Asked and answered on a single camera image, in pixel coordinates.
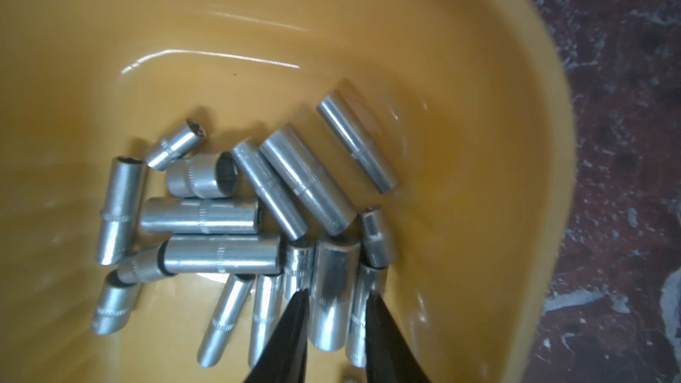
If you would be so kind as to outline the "large silver socket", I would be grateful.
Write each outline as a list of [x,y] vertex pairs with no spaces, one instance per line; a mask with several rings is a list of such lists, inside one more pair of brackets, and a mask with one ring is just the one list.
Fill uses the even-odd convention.
[[346,343],[359,258],[360,243],[354,237],[323,236],[317,241],[309,340],[322,351],[335,352]]

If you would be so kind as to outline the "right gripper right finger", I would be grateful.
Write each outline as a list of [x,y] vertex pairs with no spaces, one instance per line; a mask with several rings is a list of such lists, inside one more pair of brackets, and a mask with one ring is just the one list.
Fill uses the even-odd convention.
[[367,300],[365,354],[369,383],[430,381],[378,292],[371,292]]

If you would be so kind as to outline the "silver deep socket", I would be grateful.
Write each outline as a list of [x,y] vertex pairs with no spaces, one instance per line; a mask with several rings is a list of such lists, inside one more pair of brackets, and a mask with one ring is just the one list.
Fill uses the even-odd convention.
[[272,133],[259,151],[326,233],[337,236],[350,227],[354,204],[292,124]]

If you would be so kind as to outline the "yellow plastic storage box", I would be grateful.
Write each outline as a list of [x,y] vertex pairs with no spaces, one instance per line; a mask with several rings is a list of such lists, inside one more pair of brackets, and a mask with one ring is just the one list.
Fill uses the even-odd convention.
[[[348,102],[399,176],[381,194],[317,111]],[[111,161],[186,118],[204,151],[294,125],[400,246],[387,303],[434,382],[518,382],[569,217],[567,77],[531,0],[1,0],[1,379],[241,382],[251,310],[196,360],[221,285],[141,289],[90,328]]]

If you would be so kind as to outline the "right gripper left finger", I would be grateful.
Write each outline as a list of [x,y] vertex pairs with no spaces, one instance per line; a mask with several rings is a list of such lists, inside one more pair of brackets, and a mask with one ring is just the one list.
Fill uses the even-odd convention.
[[306,378],[310,290],[296,292],[245,379],[256,382],[304,382]]

